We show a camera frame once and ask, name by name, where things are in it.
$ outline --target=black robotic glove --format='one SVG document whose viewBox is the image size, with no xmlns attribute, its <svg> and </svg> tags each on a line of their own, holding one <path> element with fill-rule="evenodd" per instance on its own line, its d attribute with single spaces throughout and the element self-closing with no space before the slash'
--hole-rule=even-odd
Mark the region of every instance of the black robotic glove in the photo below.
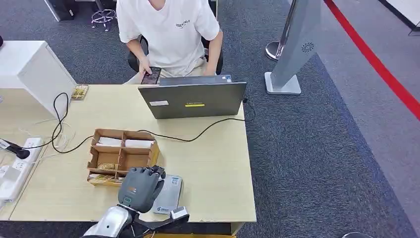
<svg viewBox="0 0 420 238">
<path fill-rule="evenodd" d="M 119 203 L 141 213 L 148 212 L 162 191 L 165 177 L 164 168 L 159 166 L 130 168 L 118 192 Z"/>
</svg>

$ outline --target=smartphone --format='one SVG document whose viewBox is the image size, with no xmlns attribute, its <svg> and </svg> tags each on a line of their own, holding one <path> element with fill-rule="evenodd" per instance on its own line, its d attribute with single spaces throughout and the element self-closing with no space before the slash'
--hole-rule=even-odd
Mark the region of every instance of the smartphone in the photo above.
<svg viewBox="0 0 420 238">
<path fill-rule="evenodd" d="M 159 67 L 150 67 L 150 70 L 152 70 L 152 74 L 145 73 L 145 76 L 143 77 L 142 84 L 157 84 L 158 79 L 160 76 L 160 72 L 162 71 L 162 68 Z"/>
</svg>

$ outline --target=office chair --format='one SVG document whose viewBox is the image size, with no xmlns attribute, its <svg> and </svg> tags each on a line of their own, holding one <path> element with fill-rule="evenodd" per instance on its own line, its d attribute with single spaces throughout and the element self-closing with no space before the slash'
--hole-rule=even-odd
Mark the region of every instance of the office chair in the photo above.
<svg viewBox="0 0 420 238">
<path fill-rule="evenodd" d="M 210 42 L 204 39 L 203 37 L 201 38 L 201 42 L 203 43 L 203 46 L 204 46 L 206 60 L 209 61 Z M 148 51 L 149 43 L 147 42 L 146 38 L 144 38 L 143 36 L 140 39 L 140 44 L 142 45 L 144 53 L 147 55 L 149 53 Z M 139 67 L 140 67 L 139 59 L 131 51 L 128 53 L 127 61 L 128 61 L 128 65 L 130 65 L 130 67 L 134 71 L 139 72 Z M 216 67 L 217 75 L 221 73 L 222 68 L 223 68 L 223 49 L 220 51 L 219 60 L 217 62 L 217 67 Z"/>
<path fill-rule="evenodd" d="M 117 18 L 115 10 L 105 9 L 101 0 L 95 0 L 96 5 L 98 6 L 98 11 L 92 14 L 92 28 L 95 28 L 95 23 L 103 24 L 105 31 L 109 31 L 108 23 Z"/>
</svg>

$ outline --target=red line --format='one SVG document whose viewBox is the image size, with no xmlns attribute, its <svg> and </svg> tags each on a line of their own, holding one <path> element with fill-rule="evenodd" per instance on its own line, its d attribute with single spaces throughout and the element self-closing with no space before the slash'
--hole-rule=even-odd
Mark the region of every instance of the red line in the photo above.
<svg viewBox="0 0 420 238">
<path fill-rule="evenodd" d="M 360 52 L 369 61 L 370 65 L 382 77 L 383 81 L 391 88 L 398 98 L 407 106 L 407 108 L 420 120 L 420 103 L 416 98 L 404 88 L 404 86 L 392 75 L 392 73 L 383 65 L 380 59 L 364 42 L 360 35 L 356 32 L 350 22 L 346 19 L 343 13 L 338 9 L 337 5 L 332 0 L 324 0 L 325 4 L 329 7 L 332 14 L 340 22 L 341 26 L 359 48 Z"/>
</svg>

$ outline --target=laptop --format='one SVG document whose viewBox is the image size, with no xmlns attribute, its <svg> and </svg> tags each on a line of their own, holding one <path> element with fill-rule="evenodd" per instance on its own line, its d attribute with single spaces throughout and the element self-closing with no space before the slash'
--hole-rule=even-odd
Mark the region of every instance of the laptop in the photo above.
<svg viewBox="0 0 420 238">
<path fill-rule="evenodd" d="M 164 79 L 164 85 L 139 87 L 138 90 L 156 119 L 236 115 L 247 83 L 232 82 L 231 79 L 227 82 L 223 76 L 209 82 L 211 77 L 216 79 L 218 76 L 181 77 L 172 83 L 168 78 Z"/>
</svg>

